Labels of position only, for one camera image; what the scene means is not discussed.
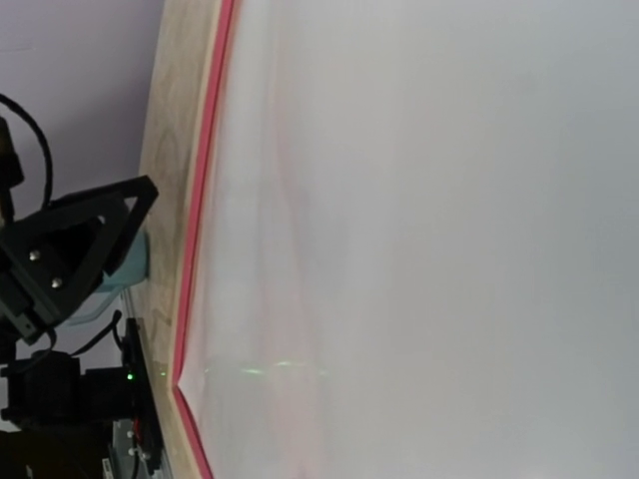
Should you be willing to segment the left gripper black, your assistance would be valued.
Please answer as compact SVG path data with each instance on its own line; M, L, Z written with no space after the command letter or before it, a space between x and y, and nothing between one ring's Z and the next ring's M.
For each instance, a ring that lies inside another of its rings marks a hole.
M141 176L68 195L15 222L11 191L24 179L1 118L1 330L13 341L67 320L117 270L159 194Z

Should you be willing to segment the wooden picture frame pink edge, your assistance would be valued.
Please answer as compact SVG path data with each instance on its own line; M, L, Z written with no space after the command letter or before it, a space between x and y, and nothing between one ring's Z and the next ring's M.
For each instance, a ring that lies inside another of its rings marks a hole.
M180 387L188 352L192 300L198 272L202 237L202 218L210 166L215 163L217 122L220 98L224 95L229 49L233 43L236 10L239 1L219 1L214 9L209 34L203 84L198 99L198 117L194 149L189 166L188 195L185 201L184 247L180 260L179 290L176 293L176 317L173 326L173 355L169 373L170 392L184 431L188 454L197 478L212 478L214 473L204 451L195 415Z

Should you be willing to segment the landscape photo print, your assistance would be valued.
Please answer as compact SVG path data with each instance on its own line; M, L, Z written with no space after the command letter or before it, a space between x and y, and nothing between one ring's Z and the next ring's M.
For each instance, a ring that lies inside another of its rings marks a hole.
M638 474L638 5L244 1L180 386L217 478Z

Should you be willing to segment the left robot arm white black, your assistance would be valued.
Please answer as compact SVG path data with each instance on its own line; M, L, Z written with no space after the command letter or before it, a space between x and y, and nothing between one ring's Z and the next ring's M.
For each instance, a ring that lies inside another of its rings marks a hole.
M20 429L58 429L145 416L152 399L141 342L121 311L73 352L57 329L99 317L149 269L144 219L158 191L147 177L68 195L18 220L11 191L24 175L1 125L1 417ZM115 336L122 363L81 368L81 355Z

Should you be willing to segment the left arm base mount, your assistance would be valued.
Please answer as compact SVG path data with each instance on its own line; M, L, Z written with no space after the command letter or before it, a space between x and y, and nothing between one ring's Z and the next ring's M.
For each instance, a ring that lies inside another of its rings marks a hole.
M161 469L164 439L148 373L140 327L134 317L126 319L122 359L133 387L134 433L149 476Z

